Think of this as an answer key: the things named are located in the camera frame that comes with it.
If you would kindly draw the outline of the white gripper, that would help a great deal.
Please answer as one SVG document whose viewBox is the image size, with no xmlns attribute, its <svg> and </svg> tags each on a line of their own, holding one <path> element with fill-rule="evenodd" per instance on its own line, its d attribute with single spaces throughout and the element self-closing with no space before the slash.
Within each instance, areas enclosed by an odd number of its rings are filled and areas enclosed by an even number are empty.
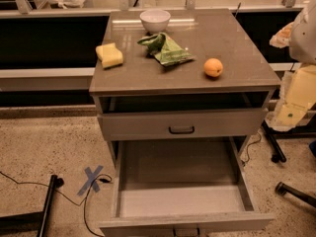
<svg viewBox="0 0 316 237">
<path fill-rule="evenodd" d="M 280 29 L 270 39 L 277 48 L 289 46 L 293 23 Z M 302 64 L 295 72 L 285 71 L 281 79 L 279 100 L 266 117 L 269 127 L 276 131 L 295 128 L 316 104 L 316 66 Z"/>
</svg>

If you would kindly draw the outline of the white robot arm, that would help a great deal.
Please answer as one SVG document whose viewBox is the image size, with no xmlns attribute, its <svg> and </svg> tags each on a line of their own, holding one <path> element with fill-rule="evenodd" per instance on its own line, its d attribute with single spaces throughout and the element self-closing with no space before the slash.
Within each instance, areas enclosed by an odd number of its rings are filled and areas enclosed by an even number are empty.
<svg viewBox="0 0 316 237">
<path fill-rule="evenodd" d="M 276 131 L 295 128 L 316 104 L 316 0 L 309 1 L 295 20 L 270 39 L 270 45 L 289 47 L 292 59 L 301 63 L 281 79 L 279 100 L 268 117 Z"/>
</svg>

